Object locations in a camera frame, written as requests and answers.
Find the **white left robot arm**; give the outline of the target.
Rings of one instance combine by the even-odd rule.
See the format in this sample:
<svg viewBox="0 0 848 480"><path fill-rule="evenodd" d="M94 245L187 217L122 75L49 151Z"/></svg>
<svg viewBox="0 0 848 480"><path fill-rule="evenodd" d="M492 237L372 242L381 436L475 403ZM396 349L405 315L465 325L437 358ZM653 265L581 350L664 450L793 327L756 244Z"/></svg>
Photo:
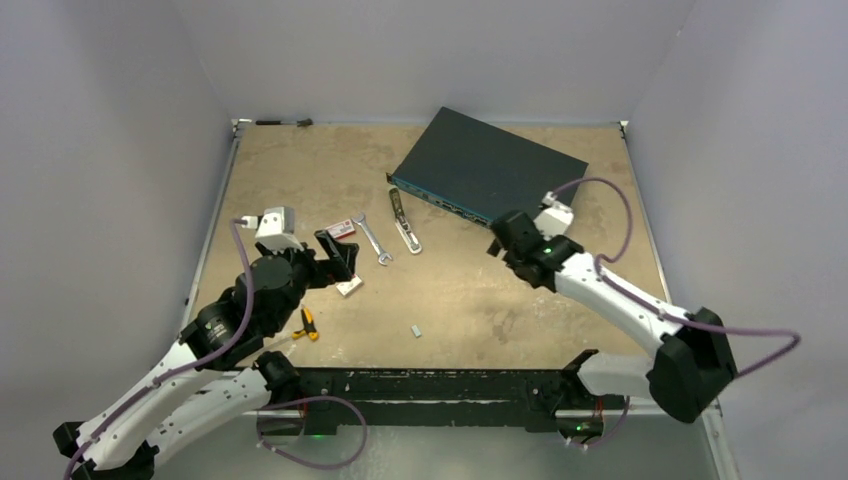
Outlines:
<svg viewBox="0 0 848 480"><path fill-rule="evenodd" d="M289 231L260 227L250 259L230 231L242 266L233 285L179 333L164 356L119 400L83 422L53 432L68 462L65 479L150 479L170 457L235 417L253 410L297 409L328 402L311 395L291 361L263 351L311 289L350 280L359 247L315 234L326 256Z"/></svg>

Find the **green and white stapler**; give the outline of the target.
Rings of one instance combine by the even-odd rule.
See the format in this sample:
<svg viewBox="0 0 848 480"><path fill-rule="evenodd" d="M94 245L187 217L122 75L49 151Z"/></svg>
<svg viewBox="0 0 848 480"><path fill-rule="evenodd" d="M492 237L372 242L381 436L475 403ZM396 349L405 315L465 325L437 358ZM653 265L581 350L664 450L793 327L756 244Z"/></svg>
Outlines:
<svg viewBox="0 0 848 480"><path fill-rule="evenodd" d="M406 244L408 250L413 255L420 254L423 248L417 236L414 234L411 224L409 223L405 214L400 196L400 190L395 186L390 186L388 188L388 197L395 219L395 226L398 229L401 238Z"/></svg>

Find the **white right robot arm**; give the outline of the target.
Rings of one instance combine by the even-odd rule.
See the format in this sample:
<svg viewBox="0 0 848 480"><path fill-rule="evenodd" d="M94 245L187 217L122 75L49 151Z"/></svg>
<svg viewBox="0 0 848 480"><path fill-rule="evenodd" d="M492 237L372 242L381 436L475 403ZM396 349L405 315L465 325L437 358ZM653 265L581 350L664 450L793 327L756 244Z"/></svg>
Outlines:
<svg viewBox="0 0 848 480"><path fill-rule="evenodd" d="M652 400L670 417L694 422L740 374L718 314L654 297L603 267L563 234L546 235L521 211L491 225L489 254L533 288L577 301L639 345L641 356L590 354L564 376L561 392L576 407L602 395Z"/></svg>

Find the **white staple box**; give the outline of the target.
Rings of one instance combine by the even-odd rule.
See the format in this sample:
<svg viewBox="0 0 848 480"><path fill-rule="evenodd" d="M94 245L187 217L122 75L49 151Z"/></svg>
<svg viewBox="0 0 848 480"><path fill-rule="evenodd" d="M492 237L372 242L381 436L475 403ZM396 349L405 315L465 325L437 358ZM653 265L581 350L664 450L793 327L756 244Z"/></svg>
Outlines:
<svg viewBox="0 0 848 480"><path fill-rule="evenodd" d="M347 298L361 288L363 284L363 280L358 275L354 275L348 281L336 283L335 288L342 297Z"/></svg>

